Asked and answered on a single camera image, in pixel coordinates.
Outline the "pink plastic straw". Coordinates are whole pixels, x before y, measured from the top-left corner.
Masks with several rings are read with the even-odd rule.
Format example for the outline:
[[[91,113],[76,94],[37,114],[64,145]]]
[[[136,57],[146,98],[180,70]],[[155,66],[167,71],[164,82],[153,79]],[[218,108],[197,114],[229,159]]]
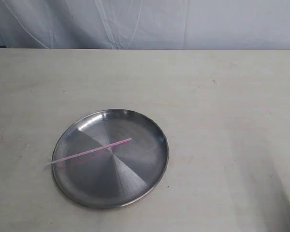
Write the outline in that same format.
[[[70,160],[70,159],[74,159],[74,158],[77,158],[77,157],[80,157],[80,156],[83,156],[83,155],[86,155],[86,154],[89,154],[89,153],[94,153],[94,152],[97,152],[97,151],[100,151],[100,150],[104,150],[104,149],[107,149],[107,148],[110,148],[110,147],[113,147],[113,146],[117,146],[117,145],[120,145],[120,144],[124,144],[124,143],[127,143],[127,142],[131,141],[131,140],[132,140],[131,138],[128,138],[128,139],[117,141],[117,142],[114,142],[114,143],[111,143],[111,144],[108,144],[108,145],[100,146],[100,147],[97,147],[97,148],[94,148],[94,149],[91,149],[91,150],[88,150],[88,151],[84,151],[84,152],[81,152],[81,153],[77,153],[77,154],[74,154],[74,155],[63,157],[63,158],[48,162],[48,163],[45,164],[45,166],[56,164],[56,163],[59,163],[59,162]]]

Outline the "white backdrop cloth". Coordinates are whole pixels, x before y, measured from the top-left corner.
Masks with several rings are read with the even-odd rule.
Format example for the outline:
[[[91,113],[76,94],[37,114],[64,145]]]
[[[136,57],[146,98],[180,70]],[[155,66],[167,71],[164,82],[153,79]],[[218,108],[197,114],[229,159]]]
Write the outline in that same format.
[[[0,0],[8,48],[290,49],[290,0]]]

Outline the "round stainless steel plate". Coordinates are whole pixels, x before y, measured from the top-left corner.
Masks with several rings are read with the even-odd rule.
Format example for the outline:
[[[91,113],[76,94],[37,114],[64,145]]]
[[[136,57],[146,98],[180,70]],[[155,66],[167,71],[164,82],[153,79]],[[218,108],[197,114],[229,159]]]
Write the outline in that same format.
[[[90,208],[117,208],[147,195],[163,177],[169,158],[167,138],[149,117],[128,109],[92,113],[70,125],[51,161],[131,138],[94,153],[51,165],[58,189]]]

